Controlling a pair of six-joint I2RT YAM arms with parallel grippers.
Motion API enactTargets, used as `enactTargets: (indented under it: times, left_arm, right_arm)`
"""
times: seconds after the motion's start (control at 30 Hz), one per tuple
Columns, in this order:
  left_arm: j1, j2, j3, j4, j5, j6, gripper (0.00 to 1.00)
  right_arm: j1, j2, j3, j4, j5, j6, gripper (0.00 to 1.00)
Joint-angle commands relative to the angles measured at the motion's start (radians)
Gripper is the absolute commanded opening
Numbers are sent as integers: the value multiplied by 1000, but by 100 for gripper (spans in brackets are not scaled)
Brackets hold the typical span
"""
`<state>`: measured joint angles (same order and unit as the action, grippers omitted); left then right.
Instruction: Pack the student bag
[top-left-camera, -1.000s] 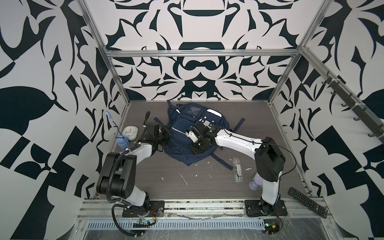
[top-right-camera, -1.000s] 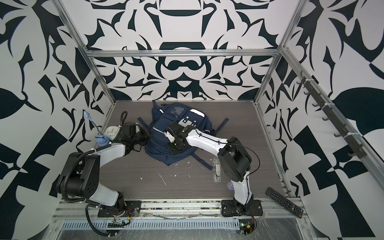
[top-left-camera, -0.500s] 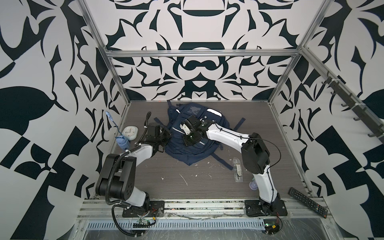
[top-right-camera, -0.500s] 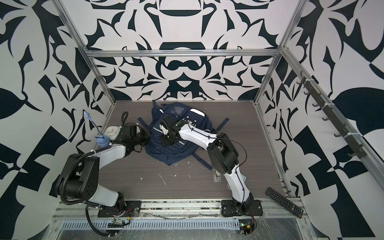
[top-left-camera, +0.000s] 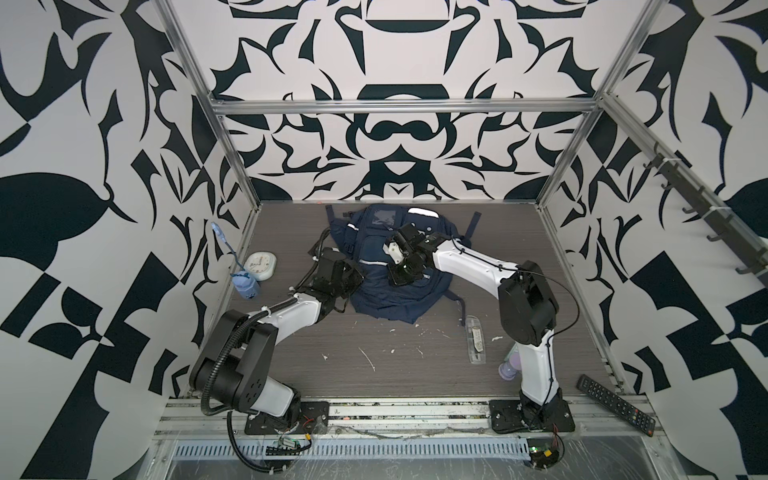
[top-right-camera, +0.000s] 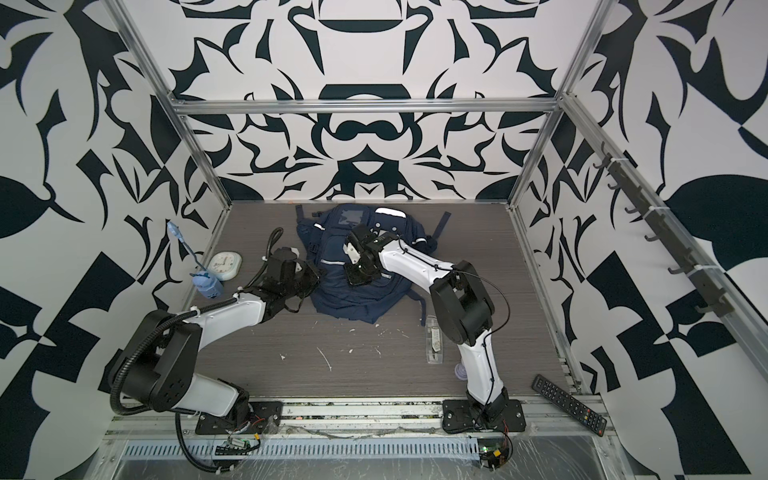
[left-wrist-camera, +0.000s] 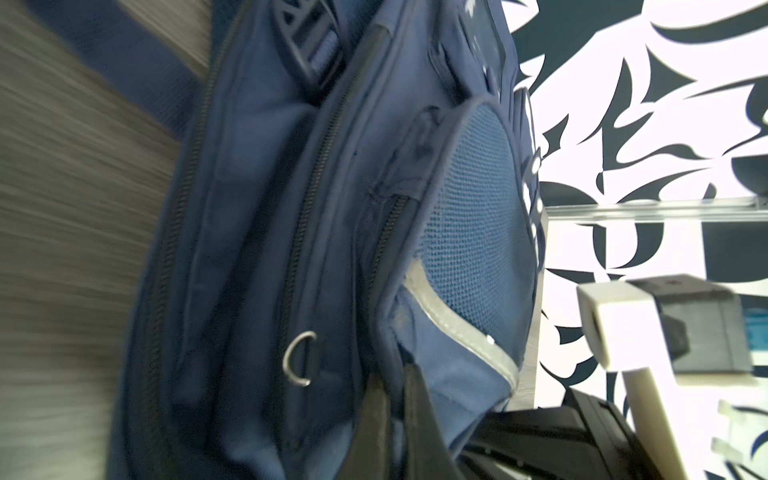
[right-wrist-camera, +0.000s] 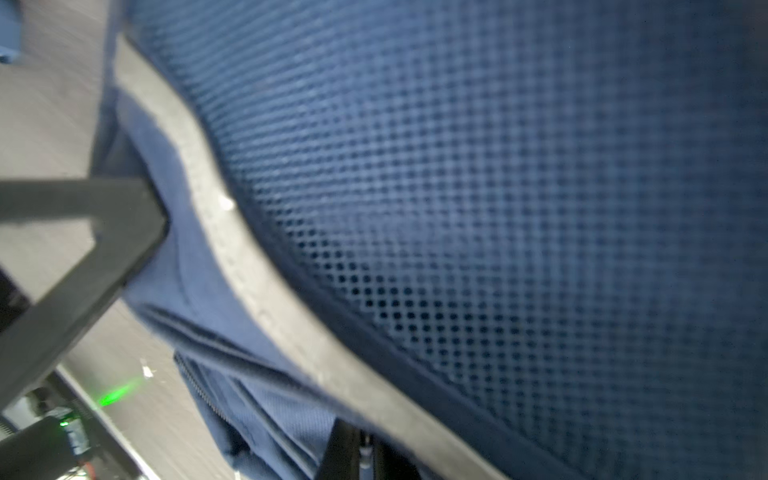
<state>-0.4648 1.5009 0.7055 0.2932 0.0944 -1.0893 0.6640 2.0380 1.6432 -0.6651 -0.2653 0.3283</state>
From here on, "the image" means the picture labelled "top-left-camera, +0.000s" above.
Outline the navy blue student backpack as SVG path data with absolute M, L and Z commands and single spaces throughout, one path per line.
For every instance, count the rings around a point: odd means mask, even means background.
M 447 217 L 421 207 L 374 204 L 341 216 L 330 205 L 325 210 L 330 236 L 364 277 L 351 296 L 356 312 L 413 324 L 447 298 L 459 305 L 460 324 L 466 324 L 465 300 L 450 290 L 453 276 L 434 269 L 431 258 L 417 245 L 446 238 L 469 247 L 479 212 L 460 233 Z

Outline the clear plastic pen box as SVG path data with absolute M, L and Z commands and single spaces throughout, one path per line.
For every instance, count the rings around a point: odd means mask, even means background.
M 473 315 L 468 315 L 465 320 L 465 332 L 470 363 L 472 365 L 485 364 L 486 348 L 481 321 Z

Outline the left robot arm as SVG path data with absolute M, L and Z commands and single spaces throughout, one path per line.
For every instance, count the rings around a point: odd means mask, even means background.
M 311 250 L 313 264 L 291 295 L 258 311 L 225 312 L 209 334 L 189 377 L 204 415 L 264 415 L 288 426 L 299 421 L 301 396 L 269 376 L 275 347 L 330 313 L 342 313 L 364 275 L 344 253 L 325 244 L 325 229 Z

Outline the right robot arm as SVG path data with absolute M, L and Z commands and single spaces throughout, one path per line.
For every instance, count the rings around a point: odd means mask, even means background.
M 573 417 L 555 373 L 554 337 L 559 305 L 540 267 L 490 257 L 439 233 L 406 224 L 384 242 L 390 282 L 408 285 L 426 269 L 458 276 L 499 302 L 500 324 L 517 346 L 522 373 L 520 420 L 529 430 L 572 431 Z

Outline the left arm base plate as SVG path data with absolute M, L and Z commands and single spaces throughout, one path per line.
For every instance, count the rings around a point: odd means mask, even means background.
M 327 401 L 294 400 L 282 416 L 263 412 L 248 416 L 246 435 L 312 434 L 327 427 L 330 404 Z

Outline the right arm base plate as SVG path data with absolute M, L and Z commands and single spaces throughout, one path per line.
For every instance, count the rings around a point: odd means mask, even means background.
M 544 406 L 527 399 L 490 400 L 488 406 L 491 429 L 497 434 L 576 430 L 569 405 L 560 397 Z

